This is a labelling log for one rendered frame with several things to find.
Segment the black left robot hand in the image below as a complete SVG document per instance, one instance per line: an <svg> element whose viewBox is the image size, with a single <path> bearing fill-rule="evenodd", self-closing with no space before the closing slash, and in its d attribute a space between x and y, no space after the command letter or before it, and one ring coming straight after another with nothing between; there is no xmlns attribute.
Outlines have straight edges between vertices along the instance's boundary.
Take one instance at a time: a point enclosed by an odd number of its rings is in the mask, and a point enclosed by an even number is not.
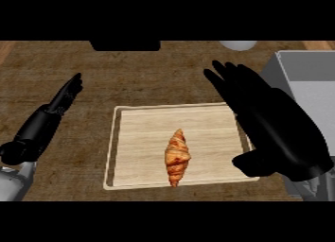
<svg viewBox="0 0 335 242"><path fill-rule="evenodd" d="M43 104L27 119L13 140L0 146L2 162L18 165L36 162L53 139L65 112L83 91L81 74L65 83L49 104Z"/></svg>

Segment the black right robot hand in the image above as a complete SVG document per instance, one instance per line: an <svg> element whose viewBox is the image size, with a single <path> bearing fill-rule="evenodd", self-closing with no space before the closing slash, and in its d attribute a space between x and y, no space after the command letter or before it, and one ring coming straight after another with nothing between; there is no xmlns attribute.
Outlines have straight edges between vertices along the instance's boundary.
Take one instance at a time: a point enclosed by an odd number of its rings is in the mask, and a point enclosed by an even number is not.
<svg viewBox="0 0 335 242"><path fill-rule="evenodd" d="M213 62L204 71L254 149L233 165L250 177L282 174L294 182L319 177L334 167L321 129L297 102L244 65Z"/></svg>

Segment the grey open box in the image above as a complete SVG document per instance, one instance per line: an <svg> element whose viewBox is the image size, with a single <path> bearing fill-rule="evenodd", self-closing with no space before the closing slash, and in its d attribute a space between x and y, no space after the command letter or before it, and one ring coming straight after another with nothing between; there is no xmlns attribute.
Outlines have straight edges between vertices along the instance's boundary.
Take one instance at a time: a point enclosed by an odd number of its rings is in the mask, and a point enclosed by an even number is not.
<svg viewBox="0 0 335 242"><path fill-rule="evenodd" d="M307 112L335 156L335 50L275 52L260 76Z"/></svg>

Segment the pale wooden tray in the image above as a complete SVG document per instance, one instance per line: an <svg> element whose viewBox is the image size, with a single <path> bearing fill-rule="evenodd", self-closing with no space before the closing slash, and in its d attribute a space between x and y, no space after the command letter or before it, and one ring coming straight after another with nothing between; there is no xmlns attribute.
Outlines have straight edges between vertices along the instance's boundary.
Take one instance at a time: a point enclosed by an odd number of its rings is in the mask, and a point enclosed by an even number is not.
<svg viewBox="0 0 335 242"><path fill-rule="evenodd" d="M223 103L115 107L103 188L250 182L232 159L251 151Z"/></svg>

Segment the golden brown croissant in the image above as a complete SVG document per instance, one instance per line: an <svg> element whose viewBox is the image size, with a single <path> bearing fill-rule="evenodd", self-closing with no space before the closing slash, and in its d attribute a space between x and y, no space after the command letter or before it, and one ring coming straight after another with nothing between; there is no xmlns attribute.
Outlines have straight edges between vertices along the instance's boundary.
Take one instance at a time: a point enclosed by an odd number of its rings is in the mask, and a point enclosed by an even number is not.
<svg viewBox="0 0 335 242"><path fill-rule="evenodd" d="M179 129L170 137L166 149L166 165L170 186L176 187L183 179L192 155L183 130Z"/></svg>

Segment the white round bowl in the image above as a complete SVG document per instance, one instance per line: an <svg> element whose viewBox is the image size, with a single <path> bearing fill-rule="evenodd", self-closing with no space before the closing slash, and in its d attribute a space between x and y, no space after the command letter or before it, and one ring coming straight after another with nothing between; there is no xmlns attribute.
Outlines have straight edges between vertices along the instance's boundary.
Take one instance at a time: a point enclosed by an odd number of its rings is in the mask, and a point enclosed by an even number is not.
<svg viewBox="0 0 335 242"><path fill-rule="evenodd" d="M257 44L256 41L220 41L220 44L231 50L247 51Z"/></svg>

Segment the black block appliance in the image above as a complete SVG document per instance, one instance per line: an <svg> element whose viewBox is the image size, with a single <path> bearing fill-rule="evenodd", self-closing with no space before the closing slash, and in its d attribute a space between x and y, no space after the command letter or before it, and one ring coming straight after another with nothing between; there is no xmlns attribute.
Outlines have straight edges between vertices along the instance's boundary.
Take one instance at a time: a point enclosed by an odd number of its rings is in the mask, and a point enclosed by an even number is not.
<svg viewBox="0 0 335 242"><path fill-rule="evenodd" d="M90 41L96 51L158 51L161 48L160 41Z"/></svg>

